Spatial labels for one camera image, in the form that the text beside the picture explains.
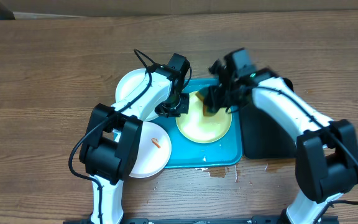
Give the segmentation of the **green yellow scrub sponge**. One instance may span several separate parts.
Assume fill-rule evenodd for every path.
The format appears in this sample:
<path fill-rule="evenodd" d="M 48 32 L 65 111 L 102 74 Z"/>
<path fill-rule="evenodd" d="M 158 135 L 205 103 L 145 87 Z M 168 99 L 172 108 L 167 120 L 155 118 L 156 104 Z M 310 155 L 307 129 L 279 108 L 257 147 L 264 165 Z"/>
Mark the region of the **green yellow scrub sponge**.
<path fill-rule="evenodd" d="M 214 116 L 220 110 L 218 98 L 211 86 L 198 90 L 195 95 L 203 103 L 204 116 Z"/>

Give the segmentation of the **lime green rimmed plate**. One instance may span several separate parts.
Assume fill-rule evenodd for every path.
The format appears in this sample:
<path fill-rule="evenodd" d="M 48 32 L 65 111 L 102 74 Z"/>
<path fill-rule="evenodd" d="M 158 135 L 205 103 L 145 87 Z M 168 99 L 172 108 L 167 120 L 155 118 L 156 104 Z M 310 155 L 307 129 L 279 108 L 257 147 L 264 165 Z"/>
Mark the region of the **lime green rimmed plate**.
<path fill-rule="evenodd" d="M 176 118 L 179 131 L 196 143 L 211 143 L 221 139 L 231 127 L 231 110 L 221 108 L 213 116 L 203 115 L 203 102 L 196 96 L 197 91 L 189 94 L 190 102 L 187 114 Z"/>

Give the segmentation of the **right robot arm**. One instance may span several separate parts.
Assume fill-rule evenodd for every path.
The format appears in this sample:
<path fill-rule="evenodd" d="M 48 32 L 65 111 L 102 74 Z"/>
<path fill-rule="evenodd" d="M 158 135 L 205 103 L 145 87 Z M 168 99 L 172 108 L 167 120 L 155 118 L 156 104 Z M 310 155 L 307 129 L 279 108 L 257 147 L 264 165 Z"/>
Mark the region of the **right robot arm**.
<path fill-rule="evenodd" d="M 254 218 L 254 223 L 338 223 L 338 217 L 326 215 L 329 208 L 358 205 L 341 198 L 358 184 L 358 140 L 348 120 L 335 121 L 315 110 L 287 79 L 268 67 L 256 69 L 244 48 L 215 61 L 209 72 L 218 84 L 197 94 L 204 115 L 252 105 L 284 130 L 295 148 L 298 195 L 280 216 Z"/>

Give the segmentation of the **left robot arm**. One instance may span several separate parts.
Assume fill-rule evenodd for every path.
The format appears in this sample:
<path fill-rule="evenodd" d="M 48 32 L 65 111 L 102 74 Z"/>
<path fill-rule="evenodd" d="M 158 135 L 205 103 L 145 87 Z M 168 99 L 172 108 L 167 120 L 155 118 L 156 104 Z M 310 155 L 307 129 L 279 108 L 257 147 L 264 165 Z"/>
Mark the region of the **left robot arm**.
<path fill-rule="evenodd" d="M 125 98 L 92 110 L 85 135 L 72 150 L 85 165 L 83 178 L 93 184 L 94 209 L 88 223 L 121 222 L 123 181 L 135 165 L 143 123 L 150 113 L 169 118 L 188 112 L 189 95 L 183 89 L 190 70 L 190 62 L 179 54 L 166 65 L 153 62 Z"/>

